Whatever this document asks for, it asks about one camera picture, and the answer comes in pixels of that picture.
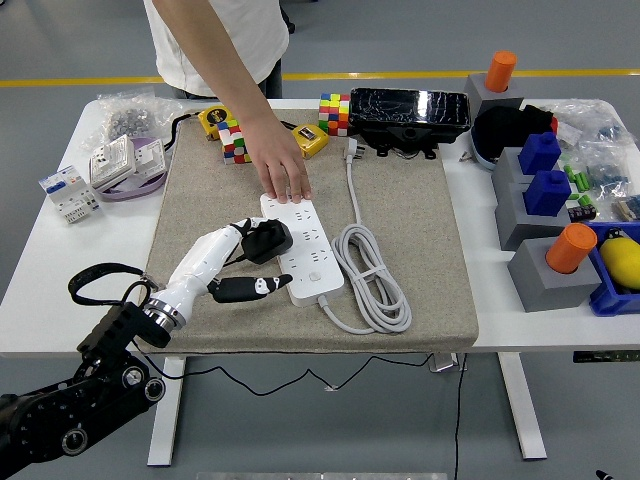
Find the person's right hand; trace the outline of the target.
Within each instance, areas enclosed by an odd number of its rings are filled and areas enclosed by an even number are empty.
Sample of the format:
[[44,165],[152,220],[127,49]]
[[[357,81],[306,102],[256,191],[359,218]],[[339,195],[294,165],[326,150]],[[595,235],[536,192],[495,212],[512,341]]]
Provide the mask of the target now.
[[309,175],[298,143],[277,119],[241,124],[252,163],[265,194],[280,203],[312,198]]

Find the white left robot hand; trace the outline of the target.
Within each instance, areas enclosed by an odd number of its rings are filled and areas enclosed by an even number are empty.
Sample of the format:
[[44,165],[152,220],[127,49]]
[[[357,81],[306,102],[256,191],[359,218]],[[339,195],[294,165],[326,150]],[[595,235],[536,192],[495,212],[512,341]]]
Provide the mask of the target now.
[[251,217],[200,237],[171,275],[165,289],[154,293],[144,310],[164,314],[184,325],[191,318],[196,298],[210,293],[218,303],[259,300],[293,281],[278,277],[220,279],[218,274],[237,246],[240,260],[263,264],[292,246],[288,227],[279,220]]

